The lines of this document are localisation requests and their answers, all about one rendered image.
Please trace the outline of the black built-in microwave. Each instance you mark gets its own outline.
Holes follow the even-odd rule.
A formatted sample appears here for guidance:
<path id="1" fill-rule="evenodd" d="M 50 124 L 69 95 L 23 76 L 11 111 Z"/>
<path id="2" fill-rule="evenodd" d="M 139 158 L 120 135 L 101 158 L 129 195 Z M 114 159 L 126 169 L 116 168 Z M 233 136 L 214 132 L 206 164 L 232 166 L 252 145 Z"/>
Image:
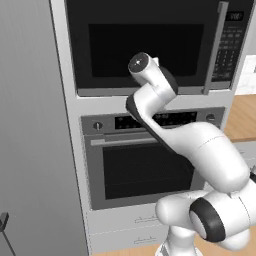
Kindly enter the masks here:
<path id="1" fill-rule="evenodd" d="M 65 0 L 79 96 L 138 88 L 132 57 L 156 57 L 181 95 L 231 86 L 256 0 Z"/>

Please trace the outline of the grey fridge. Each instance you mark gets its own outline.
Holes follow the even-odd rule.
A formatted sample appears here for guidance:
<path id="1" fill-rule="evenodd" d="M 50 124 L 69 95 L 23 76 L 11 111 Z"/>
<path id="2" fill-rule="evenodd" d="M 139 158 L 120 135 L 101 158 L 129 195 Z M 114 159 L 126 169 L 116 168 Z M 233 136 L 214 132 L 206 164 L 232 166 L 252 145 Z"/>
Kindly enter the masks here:
<path id="1" fill-rule="evenodd" d="M 49 0 L 0 0 L 0 256 L 87 256 Z"/>

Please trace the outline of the white drawer front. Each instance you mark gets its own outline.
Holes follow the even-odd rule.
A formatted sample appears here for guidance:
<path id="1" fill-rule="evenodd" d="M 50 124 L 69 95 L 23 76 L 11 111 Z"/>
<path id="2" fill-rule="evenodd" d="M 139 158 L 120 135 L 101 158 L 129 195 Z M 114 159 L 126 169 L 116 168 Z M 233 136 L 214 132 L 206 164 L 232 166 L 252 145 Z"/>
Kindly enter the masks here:
<path id="1" fill-rule="evenodd" d="M 138 217 L 149 217 L 152 215 L 156 216 L 155 203 L 89 211 L 87 213 L 88 228 L 91 234 L 100 234 L 159 225 L 159 221 L 139 224 L 134 222 Z"/>
<path id="2" fill-rule="evenodd" d="M 153 244 L 161 244 L 166 239 L 168 228 L 166 226 L 151 226 L 137 229 L 113 231 L 90 236 L 90 248 L 93 254 L 124 250 Z M 150 244 L 134 244 L 138 237 L 155 237 L 156 242 Z"/>

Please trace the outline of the black microwave door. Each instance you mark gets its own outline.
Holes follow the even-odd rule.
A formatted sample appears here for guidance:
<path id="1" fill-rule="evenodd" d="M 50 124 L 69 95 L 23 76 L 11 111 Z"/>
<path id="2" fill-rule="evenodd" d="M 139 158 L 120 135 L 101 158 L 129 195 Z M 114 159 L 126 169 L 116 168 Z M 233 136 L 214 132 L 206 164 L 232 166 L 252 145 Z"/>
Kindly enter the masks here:
<path id="1" fill-rule="evenodd" d="M 219 0 L 66 0 L 77 92 L 127 94 L 132 57 L 159 59 L 179 87 L 205 84 Z"/>

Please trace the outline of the white base cabinet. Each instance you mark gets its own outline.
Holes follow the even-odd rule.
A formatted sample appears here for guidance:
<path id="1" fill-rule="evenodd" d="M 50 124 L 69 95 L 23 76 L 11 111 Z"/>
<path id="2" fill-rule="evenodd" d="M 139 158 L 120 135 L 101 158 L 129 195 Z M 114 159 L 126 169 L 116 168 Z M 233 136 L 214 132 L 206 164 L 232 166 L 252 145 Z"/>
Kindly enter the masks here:
<path id="1" fill-rule="evenodd" d="M 245 159 L 250 171 L 256 174 L 256 141 L 236 142 L 235 147 Z"/>

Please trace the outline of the white tall appliance cabinet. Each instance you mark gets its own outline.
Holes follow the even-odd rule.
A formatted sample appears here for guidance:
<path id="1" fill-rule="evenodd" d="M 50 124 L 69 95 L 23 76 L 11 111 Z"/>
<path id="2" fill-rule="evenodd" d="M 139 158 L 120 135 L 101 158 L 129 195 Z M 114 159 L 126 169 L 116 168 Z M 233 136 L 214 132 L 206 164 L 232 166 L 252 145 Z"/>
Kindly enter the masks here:
<path id="1" fill-rule="evenodd" d="M 213 188 L 185 157 L 156 143 L 91 146 L 90 140 L 154 138 L 126 109 L 126 96 L 79 96 L 75 84 L 72 49 L 65 0 L 50 0 L 73 153 L 85 224 L 87 247 L 90 236 L 87 213 L 119 207 L 155 203 L 170 195 Z M 208 122 L 223 132 L 235 90 L 231 86 L 210 90 L 207 95 L 178 95 L 153 120 L 163 128 L 177 128 L 192 122 Z M 206 120 L 208 114 L 215 121 Z M 97 131 L 93 124 L 101 122 Z"/>

